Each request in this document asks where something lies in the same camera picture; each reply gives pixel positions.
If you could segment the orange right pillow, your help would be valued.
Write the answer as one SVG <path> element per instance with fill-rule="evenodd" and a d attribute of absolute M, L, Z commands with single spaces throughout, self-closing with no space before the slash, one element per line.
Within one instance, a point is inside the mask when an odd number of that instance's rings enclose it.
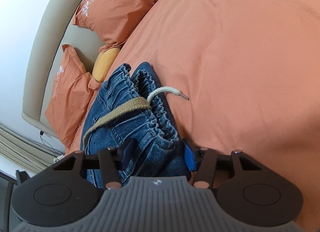
<path fill-rule="evenodd" d="M 80 149 L 84 121 L 101 83 L 86 70 L 74 47 L 66 44 L 62 50 L 45 116 L 65 153 L 70 153 Z"/>

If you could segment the beige curtain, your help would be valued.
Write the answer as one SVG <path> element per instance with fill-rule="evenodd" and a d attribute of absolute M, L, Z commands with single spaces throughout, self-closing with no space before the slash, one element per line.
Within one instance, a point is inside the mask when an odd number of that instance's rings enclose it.
<path fill-rule="evenodd" d="M 33 142 L 1 125 L 1 157 L 23 170 L 39 173 L 54 163 L 62 152 L 48 143 Z"/>

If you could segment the orange bed sheet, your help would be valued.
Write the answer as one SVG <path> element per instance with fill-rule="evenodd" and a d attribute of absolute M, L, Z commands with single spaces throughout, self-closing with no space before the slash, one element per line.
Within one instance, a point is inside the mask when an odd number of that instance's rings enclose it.
<path fill-rule="evenodd" d="M 294 183 L 319 229 L 319 0 L 158 0 L 112 64 L 148 62 L 178 132 Z"/>

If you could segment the yellow small pillow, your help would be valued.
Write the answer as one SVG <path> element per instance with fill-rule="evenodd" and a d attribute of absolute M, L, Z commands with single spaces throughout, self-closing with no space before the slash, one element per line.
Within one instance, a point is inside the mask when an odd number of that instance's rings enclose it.
<path fill-rule="evenodd" d="M 119 52 L 120 48 L 114 47 L 99 53 L 92 70 L 92 76 L 97 82 L 102 83 L 104 81 Z"/>

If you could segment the dark framed window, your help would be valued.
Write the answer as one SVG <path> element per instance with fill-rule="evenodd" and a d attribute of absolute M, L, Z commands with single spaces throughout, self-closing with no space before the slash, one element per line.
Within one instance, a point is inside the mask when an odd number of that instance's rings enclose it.
<path fill-rule="evenodd" d="M 22 179 L 30 178 L 26 171 L 16 170 L 18 178 L 1 172 L 1 231 L 14 231 L 22 222 L 12 206 L 12 196 Z"/>

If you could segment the orange left pillow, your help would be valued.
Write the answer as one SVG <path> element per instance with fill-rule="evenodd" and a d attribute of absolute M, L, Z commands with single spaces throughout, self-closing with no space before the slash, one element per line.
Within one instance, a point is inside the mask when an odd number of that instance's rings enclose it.
<path fill-rule="evenodd" d="M 83 0 L 73 25 L 93 31 L 103 42 L 100 51 L 121 46 L 158 0 Z"/>

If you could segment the orange pillow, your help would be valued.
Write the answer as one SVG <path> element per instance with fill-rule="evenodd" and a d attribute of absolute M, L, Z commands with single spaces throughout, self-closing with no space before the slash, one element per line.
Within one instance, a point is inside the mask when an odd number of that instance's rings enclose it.
<path fill-rule="evenodd" d="M 100 51 L 121 46 L 158 0 L 83 0 L 73 25 L 93 31 L 103 42 Z"/>
<path fill-rule="evenodd" d="M 65 153 L 70 153 L 80 149 L 84 121 L 101 83 L 86 70 L 74 47 L 66 44 L 62 50 L 45 116 Z"/>

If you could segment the blue denim jeans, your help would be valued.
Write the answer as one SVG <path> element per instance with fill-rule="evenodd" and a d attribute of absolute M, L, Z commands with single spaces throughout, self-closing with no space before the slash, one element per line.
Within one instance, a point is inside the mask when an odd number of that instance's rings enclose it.
<path fill-rule="evenodd" d="M 130 73 L 129 64 L 122 64 L 102 83 L 86 116 L 80 149 L 94 155 L 108 147 L 120 147 L 128 139 L 135 139 L 129 164 L 118 175 L 123 184 L 131 176 L 191 178 L 184 159 L 184 151 L 177 127 L 164 95 L 151 100 L 151 108 L 129 112 L 94 131 L 89 128 L 115 108 L 136 97 L 147 98 L 161 87 L 155 71 L 148 62 Z"/>

